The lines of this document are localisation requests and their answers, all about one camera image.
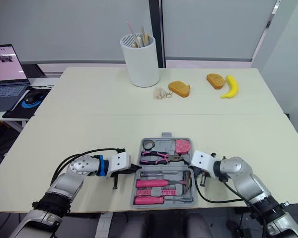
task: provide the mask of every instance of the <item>bread slice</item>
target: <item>bread slice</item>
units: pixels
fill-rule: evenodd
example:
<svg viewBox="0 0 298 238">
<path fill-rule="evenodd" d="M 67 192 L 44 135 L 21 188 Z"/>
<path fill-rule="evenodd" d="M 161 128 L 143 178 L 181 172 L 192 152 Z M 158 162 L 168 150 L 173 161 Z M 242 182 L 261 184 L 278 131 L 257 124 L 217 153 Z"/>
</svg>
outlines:
<svg viewBox="0 0 298 238">
<path fill-rule="evenodd" d="M 208 74 L 207 80 L 215 89 L 221 89 L 225 84 L 223 77 L 216 73 Z"/>
<path fill-rule="evenodd" d="M 190 94 L 190 85 L 185 85 L 181 81 L 174 81 L 169 83 L 169 89 L 182 98 L 186 98 Z"/>
</svg>

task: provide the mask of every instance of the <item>white cup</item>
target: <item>white cup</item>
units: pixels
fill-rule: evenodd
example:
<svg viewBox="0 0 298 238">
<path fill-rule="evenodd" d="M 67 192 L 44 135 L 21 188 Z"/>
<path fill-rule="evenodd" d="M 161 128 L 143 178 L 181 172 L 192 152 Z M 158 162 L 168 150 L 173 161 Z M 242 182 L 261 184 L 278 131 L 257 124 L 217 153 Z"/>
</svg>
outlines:
<svg viewBox="0 0 298 238">
<path fill-rule="evenodd" d="M 149 36 L 148 44 L 140 48 L 131 47 L 133 43 L 132 34 L 124 36 L 120 40 L 129 79 L 138 87 L 153 86 L 160 80 L 155 39 Z"/>
</svg>

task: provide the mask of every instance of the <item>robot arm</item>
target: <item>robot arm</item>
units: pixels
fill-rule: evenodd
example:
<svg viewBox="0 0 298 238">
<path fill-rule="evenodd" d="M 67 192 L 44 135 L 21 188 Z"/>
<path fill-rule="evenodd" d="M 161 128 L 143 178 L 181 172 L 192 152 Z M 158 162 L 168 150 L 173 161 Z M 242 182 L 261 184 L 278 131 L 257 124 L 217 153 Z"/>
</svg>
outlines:
<svg viewBox="0 0 298 238">
<path fill-rule="evenodd" d="M 279 204 L 264 183 L 253 174 L 250 165 L 240 157 L 218 161 L 209 154 L 195 151 L 191 164 L 222 182 L 232 179 L 237 192 L 263 215 L 267 222 L 264 229 L 269 237 L 298 237 L 298 224 L 283 209 L 288 204 Z M 253 216 L 261 222 L 259 214 L 254 212 Z"/>
<path fill-rule="evenodd" d="M 72 161 L 64 174 L 51 184 L 39 202 L 33 202 L 21 223 L 10 235 L 10 238 L 50 238 L 62 222 L 62 217 L 70 212 L 71 203 L 83 185 L 86 176 L 112 177 L 118 173 L 134 173 L 138 168 L 131 165 L 126 152 L 113 155 L 104 160 L 102 155 L 95 157 L 83 155 Z"/>
</svg>

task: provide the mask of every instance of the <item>white table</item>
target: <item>white table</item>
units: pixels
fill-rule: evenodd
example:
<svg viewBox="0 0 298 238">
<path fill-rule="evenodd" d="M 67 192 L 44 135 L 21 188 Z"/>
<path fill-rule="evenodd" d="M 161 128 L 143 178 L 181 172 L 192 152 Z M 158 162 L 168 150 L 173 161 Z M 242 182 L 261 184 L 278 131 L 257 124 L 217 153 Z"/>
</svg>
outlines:
<svg viewBox="0 0 298 238">
<path fill-rule="evenodd" d="M 37 86 L 47 86 L 47 85 L 54 85 L 59 78 L 29 78 L 30 84 L 33 87 Z M 28 91 L 24 92 L 24 94 L 20 97 L 19 101 L 16 103 L 18 104 L 22 98 L 28 93 Z M 8 125 L 16 129 L 17 131 L 21 131 L 23 127 L 16 123 L 15 121 L 27 121 L 28 119 L 22 118 L 3 118 L 2 116 L 5 112 L 0 112 L 0 121 L 5 121 Z"/>
<path fill-rule="evenodd" d="M 48 189 L 65 157 L 104 147 L 125 147 L 136 162 L 140 141 L 163 131 L 189 137 L 195 150 L 218 158 L 240 156 L 253 168 L 279 202 L 298 203 L 298 134 L 288 118 L 268 115 L 76 115 L 34 116 L 0 165 L 0 211 L 27 212 Z M 113 180 L 89 177 L 73 202 L 73 212 L 127 211 L 134 175 Z M 208 179 L 201 191 L 209 199 L 235 196 Z M 242 202 L 211 204 L 198 199 L 196 208 L 244 206 Z"/>
<path fill-rule="evenodd" d="M 233 75 L 239 93 L 221 99 L 229 91 L 225 84 L 215 90 L 206 80 L 209 73 Z M 172 81 L 190 84 L 187 98 L 173 94 L 154 99 L 154 87 L 168 90 Z M 139 88 L 130 83 L 126 68 L 69 67 L 35 115 L 213 115 L 282 113 L 271 91 L 255 68 L 243 69 L 160 69 L 154 87 Z"/>
</svg>

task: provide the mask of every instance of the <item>banana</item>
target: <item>banana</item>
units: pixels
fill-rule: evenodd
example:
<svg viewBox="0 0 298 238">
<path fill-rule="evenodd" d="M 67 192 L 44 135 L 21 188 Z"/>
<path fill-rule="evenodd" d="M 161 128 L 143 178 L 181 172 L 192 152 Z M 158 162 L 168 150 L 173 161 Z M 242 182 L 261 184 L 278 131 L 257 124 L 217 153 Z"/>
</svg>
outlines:
<svg viewBox="0 0 298 238">
<path fill-rule="evenodd" d="M 221 98 L 233 98 L 238 93 L 238 83 L 233 76 L 226 76 L 226 81 L 230 86 L 230 91 Z"/>
</svg>

